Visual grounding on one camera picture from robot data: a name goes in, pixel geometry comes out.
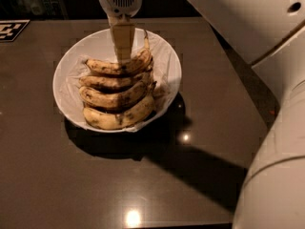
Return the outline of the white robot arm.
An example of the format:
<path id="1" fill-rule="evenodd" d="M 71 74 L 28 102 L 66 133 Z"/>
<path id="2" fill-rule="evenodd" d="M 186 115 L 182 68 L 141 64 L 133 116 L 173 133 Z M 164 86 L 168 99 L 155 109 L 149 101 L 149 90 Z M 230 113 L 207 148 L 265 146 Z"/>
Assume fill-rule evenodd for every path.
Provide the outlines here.
<path id="1" fill-rule="evenodd" d="M 187 0 L 280 105 L 241 188 L 233 229 L 305 229 L 305 0 Z"/>

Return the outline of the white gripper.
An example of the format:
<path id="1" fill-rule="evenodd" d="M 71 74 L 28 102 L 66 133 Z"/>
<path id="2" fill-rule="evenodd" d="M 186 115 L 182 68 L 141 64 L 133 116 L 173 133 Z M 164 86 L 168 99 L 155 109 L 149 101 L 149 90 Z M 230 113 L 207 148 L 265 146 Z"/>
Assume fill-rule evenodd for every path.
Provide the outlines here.
<path id="1" fill-rule="evenodd" d="M 103 11 L 109 16 L 112 42 L 119 63 L 132 58 L 135 25 L 130 17 L 141 8 L 142 0 L 99 0 Z"/>

